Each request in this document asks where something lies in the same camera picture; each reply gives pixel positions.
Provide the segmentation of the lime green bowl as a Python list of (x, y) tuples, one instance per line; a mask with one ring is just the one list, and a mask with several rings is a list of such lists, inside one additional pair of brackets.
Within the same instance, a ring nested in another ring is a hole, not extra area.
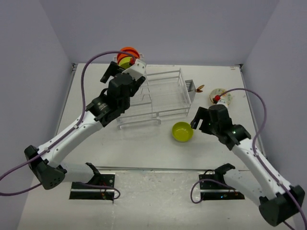
[(123, 69), (128, 69), (134, 64), (134, 59), (130, 56), (124, 57), (118, 63), (118, 65)]
[(177, 122), (172, 127), (172, 136), (178, 142), (187, 142), (193, 137), (194, 131), (187, 122)]

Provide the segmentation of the floral leaf pattern bowl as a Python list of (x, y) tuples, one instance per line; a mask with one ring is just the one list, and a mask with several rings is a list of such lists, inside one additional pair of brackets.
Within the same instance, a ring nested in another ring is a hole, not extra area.
[(223, 88), (217, 88), (217, 89), (214, 89), (211, 91), (210, 95), (209, 95), (209, 98), (210, 98), (210, 101), (213, 103), (213, 98), (216, 96), (216, 95), (219, 95), (221, 96), (223, 99), (226, 100), (228, 106), (230, 105), (233, 97), (231, 95), (231, 93), (226, 92), (226, 89), (223, 89)]

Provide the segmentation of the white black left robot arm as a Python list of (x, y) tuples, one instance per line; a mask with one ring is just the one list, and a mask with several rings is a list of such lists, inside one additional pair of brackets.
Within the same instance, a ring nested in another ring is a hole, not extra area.
[(79, 182), (89, 188), (99, 185), (100, 173), (91, 163), (75, 165), (63, 160), (89, 136), (129, 109), (130, 98), (146, 80), (145, 68), (145, 62), (139, 59), (128, 69), (111, 62), (102, 78), (108, 87), (86, 106), (81, 116), (52, 140), (25, 149), (30, 169), (46, 190), (62, 182)]

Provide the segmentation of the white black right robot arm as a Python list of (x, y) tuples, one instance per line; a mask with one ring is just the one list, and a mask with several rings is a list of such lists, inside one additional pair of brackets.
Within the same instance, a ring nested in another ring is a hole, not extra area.
[(234, 125), (228, 109), (222, 104), (209, 108), (199, 107), (191, 121), (193, 129), (214, 135), (221, 144), (232, 151), (248, 168), (253, 178), (242, 175), (233, 165), (217, 169), (214, 183), (219, 188), (236, 189), (250, 199), (261, 216), (271, 226), (284, 223), (297, 213), (302, 213), (305, 191), (292, 185), (274, 169), (255, 147), (251, 135), (242, 125)]

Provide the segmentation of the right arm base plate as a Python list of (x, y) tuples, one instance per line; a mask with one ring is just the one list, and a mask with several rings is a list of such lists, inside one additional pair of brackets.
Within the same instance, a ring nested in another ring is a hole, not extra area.
[[(224, 178), (214, 171), (206, 170), (203, 174), (199, 174), (199, 179), (211, 179), (220, 183), (225, 183)], [(207, 181), (200, 183), (200, 195), (203, 201), (207, 200), (244, 200), (245, 197), (237, 190), (221, 186), (215, 182)]]

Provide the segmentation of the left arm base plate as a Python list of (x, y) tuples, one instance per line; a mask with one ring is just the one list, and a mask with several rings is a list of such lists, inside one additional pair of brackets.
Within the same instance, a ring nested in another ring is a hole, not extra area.
[[(96, 181), (93, 183), (98, 187), (114, 187), (115, 174), (114, 173), (101, 173)], [(80, 184), (79, 182), (72, 182), (69, 200), (109, 200), (114, 201), (118, 192), (113, 189), (99, 189), (96, 187), (89, 187)]]

